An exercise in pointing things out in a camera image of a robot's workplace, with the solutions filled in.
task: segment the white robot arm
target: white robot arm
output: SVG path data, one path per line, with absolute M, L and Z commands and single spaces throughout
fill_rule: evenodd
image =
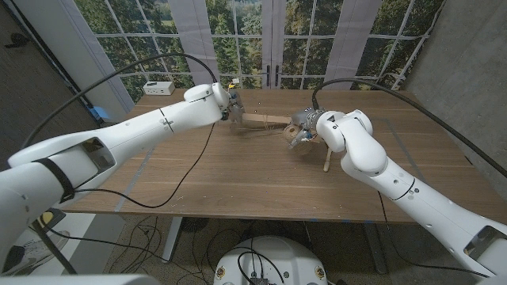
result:
M 315 129 L 333 152 L 346 151 L 341 167 L 348 175 L 389 197 L 465 268 L 486 276 L 507 274 L 507 226 L 458 206 L 397 165 L 372 137 L 372 124 L 361 111 L 308 108 L 292 122 L 303 127 L 301 132 Z
M 198 85 L 185 100 L 111 127 L 61 135 L 27 147 L 0 173 L 0 268 L 19 235 L 50 207 L 64 207 L 97 188 L 139 152 L 172 135 L 227 118 L 242 106 L 219 83 Z

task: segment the black strap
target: black strap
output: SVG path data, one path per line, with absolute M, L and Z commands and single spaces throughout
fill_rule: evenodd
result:
M 37 159 L 36 161 L 33 161 L 33 162 L 39 162 L 40 164 L 46 166 L 46 168 L 49 169 L 49 171 L 51 171 L 53 173 L 53 175 L 55 175 L 56 179 L 58 179 L 58 181 L 62 185 L 63 195 L 62 195 L 62 199 L 60 200 L 60 203 L 63 203 L 67 200 L 74 198 L 75 191 L 74 191 L 74 187 L 72 187 L 72 183 L 69 180 L 69 177 L 67 177 L 67 175 L 65 175 L 65 173 L 62 171 L 62 169 L 59 168 L 56 165 L 56 163 L 54 163 L 49 158 L 41 158 L 41 159 Z

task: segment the concrete wall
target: concrete wall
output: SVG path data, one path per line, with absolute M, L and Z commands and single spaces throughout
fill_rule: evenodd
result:
M 448 0 L 403 89 L 507 168 L 507 0 Z M 458 144 L 507 200 L 507 179 Z

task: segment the white box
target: white box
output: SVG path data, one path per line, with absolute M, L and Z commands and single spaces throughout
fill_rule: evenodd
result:
M 173 82 L 146 82 L 143 86 L 146 95 L 170 95 L 174 91 Z

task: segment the table top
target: table top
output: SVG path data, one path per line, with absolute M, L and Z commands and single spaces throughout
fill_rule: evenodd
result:
M 144 96 L 129 118 L 183 100 L 183 89 L 168 97 Z M 290 116 L 311 105 L 312 90 L 240 89 L 246 112 Z M 412 175 L 426 181 L 455 203 L 487 218 L 507 223 L 507 204 L 490 187 L 444 130 L 416 109 L 380 91 L 330 91 L 318 94 L 327 110 L 363 111 L 373 136 L 387 155 Z M 150 209 L 119 196 L 91 193 L 66 211 L 239 219 L 381 222 L 376 190 L 352 179 L 333 153 L 330 171 L 322 168 L 326 144 L 297 156 L 288 149 L 280 123 L 218 122 L 208 146 L 168 204 Z M 113 174 L 102 188 L 141 203 L 165 201 L 204 148 L 211 126 L 161 142 L 138 154 Z M 384 199 L 390 222 L 414 222 Z

